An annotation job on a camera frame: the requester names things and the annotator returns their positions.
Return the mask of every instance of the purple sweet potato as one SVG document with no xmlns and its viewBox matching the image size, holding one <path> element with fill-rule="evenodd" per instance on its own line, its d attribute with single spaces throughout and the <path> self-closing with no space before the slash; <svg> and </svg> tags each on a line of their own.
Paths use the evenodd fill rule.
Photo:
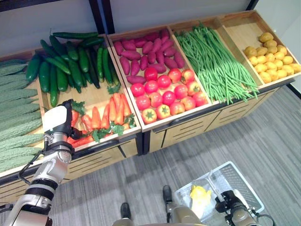
<svg viewBox="0 0 301 226">
<path fill-rule="evenodd" d="M 164 63 L 169 69 L 178 68 L 177 63 L 172 58 L 165 57 Z"/>
<path fill-rule="evenodd" d="M 163 52 L 161 50 L 159 50 L 157 53 L 156 53 L 156 60 L 159 64 L 164 64 L 164 55 L 163 55 Z"/>
<path fill-rule="evenodd" d="M 178 68 L 183 68 L 185 66 L 185 61 L 179 51 L 176 51 L 174 54 L 174 61 L 177 63 Z"/>
<path fill-rule="evenodd" d="M 149 52 L 151 52 L 152 46 L 153 46 L 153 44 L 151 41 L 148 41 L 147 43 L 145 43 L 142 47 L 142 53 L 148 54 Z"/>
<path fill-rule="evenodd" d="M 128 75 L 130 73 L 130 63 L 129 63 L 128 59 L 126 59 L 124 56 L 122 56 L 119 59 L 119 61 L 121 63 L 124 74 Z"/>
<path fill-rule="evenodd" d="M 161 46 L 161 51 L 164 52 L 165 49 L 169 48 L 169 47 L 172 47 L 174 45 L 174 42 L 171 41 L 170 39 L 166 40 L 162 46 Z"/>
<path fill-rule="evenodd" d="M 122 56 L 126 57 L 128 60 L 140 60 L 141 55 L 137 51 L 126 50 L 121 53 Z"/>
<path fill-rule="evenodd" d="M 115 50 L 117 52 L 117 55 L 121 56 L 121 53 L 123 51 L 123 46 L 122 46 L 121 42 L 120 41 L 114 42 L 114 47 L 115 47 Z"/>
<path fill-rule="evenodd" d="M 140 69 L 142 71 L 144 71 L 148 66 L 148 59 L 147 59 L 147 55 L 144 55 L 143 57 L 141 57 L 140 60 Z"/>
<path fill-rule="evenodd" d="M 134 39 L 134 42 L 137 48 L 142 48 L 143 45 L 147 43 L 147 40 L 145 38 L 136 38 Z"/>
<path fill-rule="evenodd" d="M 142 76 L 127 76 L 127 81 L 131 84 L 135 84 L 135 83 L 144 84 L 146 82 L 145 78 Z"/>
<path fill-rule="evenodd" d="M 169 47 L 164 50 L 164 56 L 165 57 L 172 57 L 176 53 L 176 49 L 174 47 Z"/>
<path fill-rule="evenodd" d="M 144 36 L 147 41 L 154 41 L 156 38 L 159 38 L 159 32 L 152 32 Z"/>
<path fill-rule="evenodd" d="M 155 68 L 158 73 L 166 72 L 166 67 L 162 64 L 152 64 L 152 65 L 149 65 L 149 67 Z"/>
</svg>

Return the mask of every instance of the cucumber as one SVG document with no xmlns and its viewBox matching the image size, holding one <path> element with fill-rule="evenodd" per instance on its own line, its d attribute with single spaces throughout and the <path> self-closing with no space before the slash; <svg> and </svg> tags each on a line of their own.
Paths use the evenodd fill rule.
<svg viewBox="0 0 301 226">
<path fill-rule="evenodd" d="M 79 47 L 79 65 L 83 72 L 87 73 L 89 71 L 89 59 L 82 47 Z"/>
<path fill-rule="evenodd" d="M 103 72 L 107 83 L 112 86 L 113 78 L 109 69 L 109 51 L 107 48 L 103 50 Z"/>
<path fill-rule="evenodd" d="M 57 105 L 56 69 L 53 65 L 50 68 L 50 103 L 53 107 Z"/>
<path fill-rule="evenodd" d="M 58 55 L 63 58 L 66 61 L 69 61 L 70 58 L 68 57 L 66 48 L 64 45 L 62 45 L 55 36 L 50 35 L 49 36 L 49 40 L 51 42 L 51 45 L 53 46 L 53 48 L 55 49 L 55 51 L 58 53 Z"/>
<path fill-rule="evenodd" d="M 65 92 L 68 88 L 67 75 L 58 67 L 56 68 L 57 89 Z"/>
<path fill-rule="evenodd" d="M 50 65 L 43 61 L 39 69 L 39 81 L 41 90 L 45 93 L 50 90 Z"/>
<path fill-rule="evenodd" d="M 66 42 L 66 48 L 67 48 L 67 52 L 68 52 L 68 56 L 74 60 L 74 61 L 78 61 L 79 60 L 79 55 L 77 53 L 76 48 L 74 47 L 74 45 L 72 44 L 72 42 L 67 41 Z"/>
<path fill-rule="evenodd" d="M 83 79 L 81 77 L 81 73 L 79 70 L 79 66 L 73 60 L 69 61 L 69 68 L 71 70 L 71 75 L 74 81 L 74 85 L 76 84 L 79 87 L 83 87 Z"/>
</svg>

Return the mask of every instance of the red tomato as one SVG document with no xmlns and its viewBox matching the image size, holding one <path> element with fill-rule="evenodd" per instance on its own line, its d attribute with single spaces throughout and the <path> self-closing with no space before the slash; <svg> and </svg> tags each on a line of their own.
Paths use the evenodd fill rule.
<svg viewBox="0 0 301 226">
<path fill-rule="evenodd" d="M 148 67 L 144 71 L 144 77 L 147 81 L 154 80 L 156 81 L 158 78 L 158 72 L 153 67 Z"/>
<path fill-rule="evenodd" d="M 184 97 L 186 97 L 188 95 L 188 89 L 185 85 L 181 84 L 178 85 L 175 89 L 174 89 L 174 94 L 175 97 L 177 99 L 183 99 Z"/>
<path fill-rule="evenodd" d="M 157 82 L 158 82 L 158 86 L 159 86 L 160 89 L 166 89 L 171 84 L 170 78 L 165 74 L 161 75 L 158 78 Z"/>
<path fill-rule="evenodd" d="M 158 90 L 158 83 L 154 80 L 150 80 L 145 84 L 144 89 L 147 94 L 156 92 Z"/>
<path fill-rule="evenodd" d="M 149 98 L 150 98 L 150 104 L 152 107 L 158 107 L 163 102 L 162 96 L 157 92 L 153 92 L 153 93 L 149 94 Z"/>
<path fill-rule="evenodd" d="M 186 69 L 182 72 L 181 82 L 187 84 L 190 81 L 194 81 L 194 72 L 193 70 Z"/>
<path fill-rule="evenodd" d="M 207 104 L 206 95 L 203 92 L 196 93 L 192 98 L 196 101 L 196 107 Z"/>
<path fill-rule="evenodd" d="M 134 97 L 138 97 L 144 94 L 144 87 L 140 83 L 133 84 L 131 87 L 131 91 Z"/>
<path fill-rule="evenodd" d="M 173 68 L 168 72 L 168 77 L 171 79 L 172 83 L 177 83 L 181 80 L 181 71 L 178 68 Z"/>
<path fill-rule="evenodd" d="M 172 91 L 166 91 L 163 94 L 163 104 L 170 106 L 175 101 L 175 94 Z"/>
<path fill-rule="evenodd" d="M 191 81 L 186 84 L 188 88 L 188 96 L 193 96 L 199 91 L 201 91 L 201 87 L 199 86 L 197 81 Z"/>
<path fill-rule="evenodd" d="M 142 110 L 150 107 L 151 101 L 146 96 L 140 96 L 140 97 L 137 97 L 136 104 L 138 106 L 138 109 L 142 111 Z"/>
</svg>

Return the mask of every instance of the white wall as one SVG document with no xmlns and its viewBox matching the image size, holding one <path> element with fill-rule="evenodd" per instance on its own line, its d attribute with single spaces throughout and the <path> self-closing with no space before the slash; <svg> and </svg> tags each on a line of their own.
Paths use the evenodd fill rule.
<svg viewBox="0 0 301 226">
<path fill-rule="evenodd" d="M 97 31 L 88 0 L 63 0 L 0 12 L 0 56 L 40 46 L 53 32 Z"/>
</svg>

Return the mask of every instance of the yellow object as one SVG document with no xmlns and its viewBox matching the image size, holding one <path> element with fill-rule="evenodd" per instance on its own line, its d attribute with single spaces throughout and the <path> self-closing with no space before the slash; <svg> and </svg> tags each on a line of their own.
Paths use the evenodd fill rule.
<svg viewBox="0 0 301 226">
<path fill-rule="evenodd" d="M 257 62 L 259 64 L 264 64 L 265 62 L 267 62 L 267 58 L 265 56 L 259 56 L 257 57 Z"/>
<path fill-rule="evenodd" d="M 277 45 L 277 51 L 278 52 L 283 52 L 284 56 L 287 55 L 287 49 L 283 45 Z"/>
<path fill-rule="evenodd" d="M 267 42 L 269 40 L 273 40 L 273 39 L 274 39 L 273 35 L 269 32 L 265 32 L 259 37 L 259 41 L 261 41 L 262 43 L 265 43 L 265 42 Z"/>
<path fill-rule="evenodd" d="M 294 74 L 293 68 L 290 65 L 283 65 L 282 70 L 287 72 L 287 76 Z"/>
<path fill-rule="evenodd" d="M 257 56 L 263 56 L 263 55 L 265 55 L 265 54 L 267 53 L 268 48 L 265 48 L 265 47 L 258 47 L 258 48 L 256 49 L 256 51 L 257 51 Z"/>
<path fill-rule="evenodd" d="M 269 40 L 263 44 L 264 47 L 272 47 L 272 46 L 277 46 L 277 42 L 275 40 Z"/>
<path fill-rule="evenodd" d="M 290 65 L 293 62 L 293 58 L 291 56 L 285 56 L 282 62 L 284 65 Z"/>
<path fill-rule="evenodd" d="M 277 71 L 277 75 L 278 75 L 278 79 L 281 79 L 287 76 L 287 72 L 285 70 L 280 69 Z"/>
<path fill-rule="evenodd" d="M 266 70 L 266 73 L 268 73 L 271 76 L 272 81 L 276 81 L 278 79 L 278 74 L 276 70 Z"/>
<path fill-rule="evenodd" d="M 206 191 L 201 186 L 193 185 L 191 188 L 190 197 L 192 199 L 191 210 L 199 219 L 202 218 L 205 207 L 210 204 L 211 190 Z"/>
</svg>

